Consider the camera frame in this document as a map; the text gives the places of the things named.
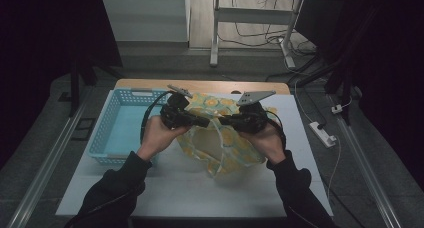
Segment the white metal desk frame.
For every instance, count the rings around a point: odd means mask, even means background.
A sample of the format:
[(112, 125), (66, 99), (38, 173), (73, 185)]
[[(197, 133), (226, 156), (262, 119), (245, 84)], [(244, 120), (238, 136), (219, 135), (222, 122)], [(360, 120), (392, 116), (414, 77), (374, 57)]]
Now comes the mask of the white metal desk frame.
[(214, 0), (210, 66), (216, 67), (218, 65), (219, 23), (247, 23), (286, 25), (287, 32), (283, 38), (278, 39), (278, 42), (284, 56), (286, 67), (294, 68), (295, 62), (290, 55), (289, 42), (302, 4), (303, 0), (294, 0), (291, 10), (259, 10), (249, 8), (221, 8), (220, 0)]

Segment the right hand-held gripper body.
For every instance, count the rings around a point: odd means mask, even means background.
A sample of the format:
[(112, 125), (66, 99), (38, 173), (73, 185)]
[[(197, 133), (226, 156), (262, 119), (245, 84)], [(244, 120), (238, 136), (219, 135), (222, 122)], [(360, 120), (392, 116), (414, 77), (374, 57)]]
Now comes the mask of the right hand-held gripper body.
[(236, 130), (249, 134), (261, 131), (267, 123), (268, 117), (260, 101), (275, 94), (275, 91), (244, 92), (237, 102), (239, 106)]

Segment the blue plastic basket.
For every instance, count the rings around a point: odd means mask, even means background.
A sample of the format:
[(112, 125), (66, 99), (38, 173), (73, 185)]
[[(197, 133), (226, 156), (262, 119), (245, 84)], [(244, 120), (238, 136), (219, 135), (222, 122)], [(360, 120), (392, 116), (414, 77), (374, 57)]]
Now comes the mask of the blue plastic basket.
[(140, 146), (141, 124), (148, 107), (158, 115), (170, 94), (164, 89), (116, 88), (109, 92), (87, 144), (88, 155), (102, 165), (123, 164)]

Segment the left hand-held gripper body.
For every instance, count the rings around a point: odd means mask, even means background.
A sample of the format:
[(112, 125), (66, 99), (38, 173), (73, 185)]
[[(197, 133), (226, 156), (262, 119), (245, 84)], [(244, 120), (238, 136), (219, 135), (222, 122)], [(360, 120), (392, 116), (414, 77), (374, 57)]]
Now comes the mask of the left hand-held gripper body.
[(189, 105), (187, 97), (192, 98), (192, 94), (187, 89), (172, 84), (169, 84), (168, 88), (171, 96), (160, 111), (163, 124), (168, 128), (190, 126), (192, 124), (190, 114), (185, 108)]

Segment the black metal stand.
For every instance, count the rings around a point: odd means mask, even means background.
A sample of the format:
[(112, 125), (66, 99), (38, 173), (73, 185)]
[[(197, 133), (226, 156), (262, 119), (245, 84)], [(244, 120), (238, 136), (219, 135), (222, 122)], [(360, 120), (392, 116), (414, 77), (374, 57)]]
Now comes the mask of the black metal stand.
[(94, 86), (98, 82), (98, 77), (94, 71), (95, 67), (120, 78), (121, 75), (116, 73), (111, 66), (120, 65), (121, 60), (116, 59), (113, 55), (94, 55), (89, 53), (77, 52), (70, 65), (71, 77), (71, 111), (69, 116), (73, 117), (80, 106), (80, 84), (79, 79), (82, 79), (85, 85)]
[(297, 30), (311, 38), (318, 47), (314, 58), (322, 58), (325, 66), (296, 85), (304, 87), (330, 74), (324, 85), (326, 94), (335, 94), (342, 88), (341, 101), (348, 105), (351, 97), (354, 59), (359, 45), (372, 21), (373, 15), (364, 9), (346, 12), (342, 7), (308, 7), (300, 12)]

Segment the white cabinet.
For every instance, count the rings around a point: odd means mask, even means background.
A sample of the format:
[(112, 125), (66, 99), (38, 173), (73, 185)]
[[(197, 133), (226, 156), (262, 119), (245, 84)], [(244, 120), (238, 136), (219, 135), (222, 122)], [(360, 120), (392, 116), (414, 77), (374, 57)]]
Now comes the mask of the white cabinet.
[(103, 0), (103, 3), (117, 41), (189, 41), (190, 0)]

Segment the aluminium floor rail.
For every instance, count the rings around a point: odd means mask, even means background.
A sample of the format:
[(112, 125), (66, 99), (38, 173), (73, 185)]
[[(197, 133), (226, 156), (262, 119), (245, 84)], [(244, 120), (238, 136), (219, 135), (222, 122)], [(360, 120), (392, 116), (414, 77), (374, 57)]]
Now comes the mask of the aluminium floor rail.
[(401, 222), (363, 152), (352, 127), (346, 123), (341, 114), (335, 114), (335, 117), (386, 227), (402, 228)]
[(93, 91), (92, 86), (85, 87), (80, 95), (81, 101), (72, 117), (70, 117), (54, 145), (37, 171), (29, 188), (23, 196), (6, 228), (25, 228), (50, 180), (65, 148), (79, 122)]

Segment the person's left hand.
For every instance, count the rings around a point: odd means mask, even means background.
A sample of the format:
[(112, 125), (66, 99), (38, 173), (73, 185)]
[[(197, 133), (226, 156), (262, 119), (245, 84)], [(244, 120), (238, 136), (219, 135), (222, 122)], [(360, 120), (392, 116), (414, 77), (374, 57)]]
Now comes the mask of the person's left hand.
[(141, 159), (149, 161), (156, 154), (164, 151), (176, 137), (186, 133), (188, 130), (189, 127), (169, 129), (163, 124), (160, 116), (152, 116), (145, 127), (137, 155)]

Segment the orange print cloth bag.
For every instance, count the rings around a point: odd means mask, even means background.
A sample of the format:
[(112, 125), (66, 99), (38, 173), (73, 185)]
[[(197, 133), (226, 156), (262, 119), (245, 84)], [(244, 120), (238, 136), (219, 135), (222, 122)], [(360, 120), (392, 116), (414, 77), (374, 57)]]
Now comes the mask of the orange print cloth bag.
[(194, 93), (186, 107), (187, 111), (209, 119), (210, 123), (206, 128), (192, 126), (188, 132), (178, 136), (177, 141), (185, 155), (206, 164), (212, 177), (265, 161), (265, 157), (236, 130), (220, 123), (220, 117), (238, 114), (239, 109), (234, 99), (203, 93)]

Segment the person's right hand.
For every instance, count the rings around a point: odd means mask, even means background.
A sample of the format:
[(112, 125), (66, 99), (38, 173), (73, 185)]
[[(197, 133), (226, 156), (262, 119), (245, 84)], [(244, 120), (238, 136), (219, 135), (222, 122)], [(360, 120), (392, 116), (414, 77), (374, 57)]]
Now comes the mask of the person's right hand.
[(273, 165), (286, 158), (280, 135), (277, 129), (270, 124), (256, 134), (240, 132), (239, 135), (249, 141)]

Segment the white power strip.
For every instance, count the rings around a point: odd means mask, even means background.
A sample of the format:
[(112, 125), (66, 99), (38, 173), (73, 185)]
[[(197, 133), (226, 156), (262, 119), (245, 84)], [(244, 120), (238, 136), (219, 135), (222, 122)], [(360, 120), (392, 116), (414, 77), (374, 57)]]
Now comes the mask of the white power strip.
[(329, 135), (322, 124), (311, 122), (309, 127), (325, 147), (330, 148), (336, 145), (337, 138), (334, 135)]

